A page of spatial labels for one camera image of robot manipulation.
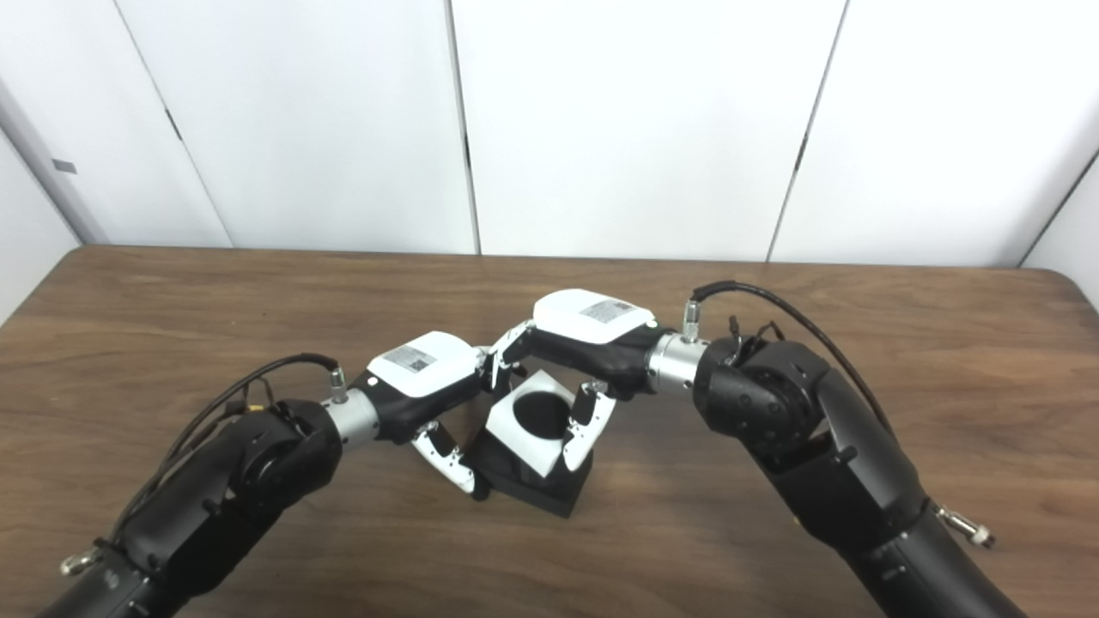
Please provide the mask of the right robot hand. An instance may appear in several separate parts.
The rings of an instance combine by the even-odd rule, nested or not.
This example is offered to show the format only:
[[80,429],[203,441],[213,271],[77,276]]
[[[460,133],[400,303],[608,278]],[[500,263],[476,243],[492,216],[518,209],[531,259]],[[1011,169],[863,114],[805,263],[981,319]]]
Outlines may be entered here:
[[[668,333],[650,310],[606,294],[579,288],[547,294],[534,304],[530,319],[487,349],[484,371],[497,402],[486,428],[539,477],[550,476],[558,465],[577,472],[604,433],[617,402],[652,391],[650,356]],[[528,357],[581,372],[589,382],[569,391],[539,371],[511,394],[509,379]],[[519,424],[519,400],[539,394],[569,404],[560,438],[539,438]]]

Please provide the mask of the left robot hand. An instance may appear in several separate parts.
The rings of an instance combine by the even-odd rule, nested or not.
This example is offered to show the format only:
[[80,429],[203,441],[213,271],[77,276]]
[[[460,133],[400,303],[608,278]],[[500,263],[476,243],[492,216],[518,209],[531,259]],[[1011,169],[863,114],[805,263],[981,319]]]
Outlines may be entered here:
[[368,402],[370,439],[415,446],[475,501],[489,497],[489,482],[464,462],[459,442],[440,418],[482,394],[482,363],[481,347],[431,331],[371,358],[352,383]]

